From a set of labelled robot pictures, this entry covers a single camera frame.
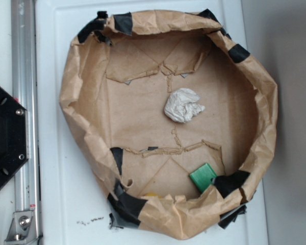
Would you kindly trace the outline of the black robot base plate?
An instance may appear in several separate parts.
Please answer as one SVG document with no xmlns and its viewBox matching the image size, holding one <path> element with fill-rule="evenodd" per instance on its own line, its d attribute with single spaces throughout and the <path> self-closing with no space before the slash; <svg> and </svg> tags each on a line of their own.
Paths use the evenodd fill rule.
<svg viewBox="0 0 306 245">
<path fill-rule="evenodd" d="M 28 160 L 26 112 L 0 87 L 0 190 Z"/>
</svg>

